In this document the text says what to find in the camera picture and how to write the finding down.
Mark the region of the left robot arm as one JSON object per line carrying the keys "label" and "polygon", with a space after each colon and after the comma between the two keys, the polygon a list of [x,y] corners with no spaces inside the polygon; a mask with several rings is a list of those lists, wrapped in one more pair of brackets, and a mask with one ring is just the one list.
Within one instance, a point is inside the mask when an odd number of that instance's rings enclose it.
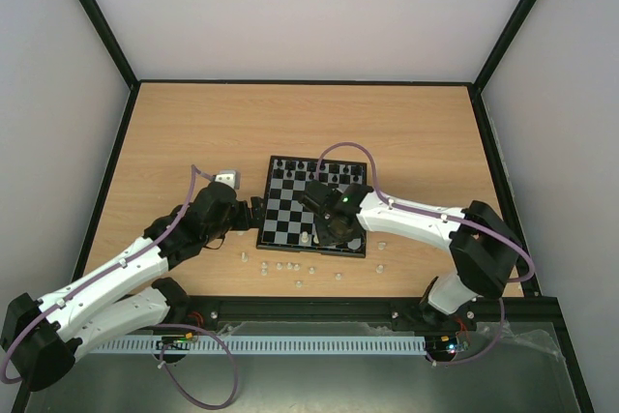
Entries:
{"label": "left robot arm", "polygon": [[19,295],[8,305],[1,333],[17,381],[41,391],[111,339],[184,322],[191,299],[167,272],[229,231],[257,228],[263,217],[263,199],[240,200],[233,188],[212,182],[90,274],[39,299]]}

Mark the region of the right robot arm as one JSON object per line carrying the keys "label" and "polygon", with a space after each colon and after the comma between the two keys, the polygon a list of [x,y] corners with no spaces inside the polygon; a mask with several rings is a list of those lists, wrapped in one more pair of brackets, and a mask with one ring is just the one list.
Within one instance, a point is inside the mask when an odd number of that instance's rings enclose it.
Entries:
{"label": "right robot arm", "polygon": [[434,278],[413,314],[440,328],[477,298],[498,300],[516,265],[521,243],[481,201],[438,207],[388,196],[370,186],[345,191],[311,181],[300,197],[314,214],[321,246],[343,244],[365,232],[397,235],[449,253],[454,271]]}

